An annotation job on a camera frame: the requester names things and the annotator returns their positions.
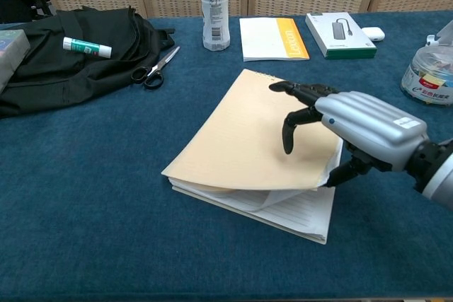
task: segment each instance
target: jar label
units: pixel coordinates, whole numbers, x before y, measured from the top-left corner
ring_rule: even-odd
[[[430,74],[417,74],[411,66],[401,80],[401,86],[411,96],[426,103],[450,105],[453,103],[453,88],[445,86],[445,81]]]

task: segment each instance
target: plastic jar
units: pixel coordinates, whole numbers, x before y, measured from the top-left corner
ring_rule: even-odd
[[[419,49],[401,80],[401,89],[426,104],[453,104],[453,47]]]

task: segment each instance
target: blue table surface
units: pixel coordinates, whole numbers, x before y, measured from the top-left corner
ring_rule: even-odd
[[[386,33],[374,59],[243,62],[202,47],[201,18],[154,18],[180,52],[158,91],[128,86],[88,103],[0,120],[0,300],[210,300],[453,296],[453,212],[406,173],[371,170],[336,190],[326,245],[171,189],[161,171],[244,68],[375,95],[453,137],[453,109],[399,84],[453,11],[363,13]],[[343,153],[343,161],[349,158]]]

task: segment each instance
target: robotic hand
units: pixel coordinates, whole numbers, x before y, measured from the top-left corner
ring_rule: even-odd
[[[424,121],[365,93],[288,81],[269,88],[293,95],[308,106],[290,112],[284,121],[286,154],[292,152],[294,130],[301,124],[320,121],[345,141],[352,158],[331,171],[326,186],[364,175],[371,167],[382,172],[406,171],[415,178],[417,191],[453,210],[453,139],[431,142]]]

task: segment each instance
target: glue stick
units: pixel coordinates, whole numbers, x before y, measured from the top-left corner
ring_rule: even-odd
[[[63,39],[63,49],[83,52],[104,58],[110,58],[112,54],[112,47],[110,46],[94,44],[93,42],[84,42],[83,40],[68,37],[64,37]]]

